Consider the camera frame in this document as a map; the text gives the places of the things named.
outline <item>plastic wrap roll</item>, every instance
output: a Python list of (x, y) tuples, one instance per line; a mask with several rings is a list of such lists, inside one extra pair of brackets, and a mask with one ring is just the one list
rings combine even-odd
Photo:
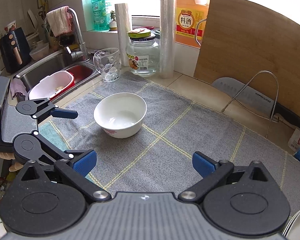
[(172, 78), (175, 44), (175, 1), (160, 0), (160, 76)]
[(129, 60), (126, 53), (126, 46), (130, 41), (127, 32), (132, 30), (132, 19), (129, 15), (127, 3), (116, 3), (114, 5), (114, 8), (117, 20), (121, 64), (123, 66), (129, 66)]

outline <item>small potted plant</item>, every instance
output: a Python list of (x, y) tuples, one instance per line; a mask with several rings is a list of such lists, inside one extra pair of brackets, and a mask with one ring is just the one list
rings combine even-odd
[(117, 22), (116, 22), (116, 19), (115, 19), (115, 11), (111, 11), (110, 12), (110, 18), (111, 18), (111, 21), (110, 21), (110, 31), (117, 31)]

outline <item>green bottle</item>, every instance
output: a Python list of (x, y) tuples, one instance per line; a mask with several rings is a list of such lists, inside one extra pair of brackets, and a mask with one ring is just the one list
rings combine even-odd
[(93, 11), (93, 24), (95, 31), (107, 31), (110, 29), (111, 0), (91, 0)]

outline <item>stack of white plates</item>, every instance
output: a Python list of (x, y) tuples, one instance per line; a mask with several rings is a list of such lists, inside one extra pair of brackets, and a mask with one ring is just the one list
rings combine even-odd
[(300, 240), (300, 210), (292, 217), (282, 234), (288, 240)]

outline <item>tile countertop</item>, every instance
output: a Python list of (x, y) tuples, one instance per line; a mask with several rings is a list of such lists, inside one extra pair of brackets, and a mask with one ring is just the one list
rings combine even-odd
[[(121, 70), (121, 73), (128, 71), (129, 69), (129, 67), (125, 67)], [(149, 77), (148, 79), (164, 87), (173, 89), (175, 92), (216, 111), (221, 111), (221, 109), (230, 100), (228, 95), (213, 88), (209, 84), (178, 72), (174, 72), (173, 78), (170, 79), (161, 79), (157, 74)], [(58, 106), (61, 108), (67, 106), (69, 103), (100, 86), (102, 82), (101, 76), (94, 78), (90, 82), (84, 84), (68, 96), (58, 101)], [(254, 132), (262, 136), (266, 135), (269, 121), (250, 113), (246, 109), (242, 108), (237, 102), (232, 102), (224, 113)], [(47, 118), (41, 124), (48, 122), (50, 119), (51, 117)], [(293, 154), (293, 151), (288, 147), (288, 141), (293, 134), (293, 131), (293, 128), (289, 127), (283, 122), (273, 122), (270, 126), (268, 139), (277, 146), (286, 150), (289, 154)]]

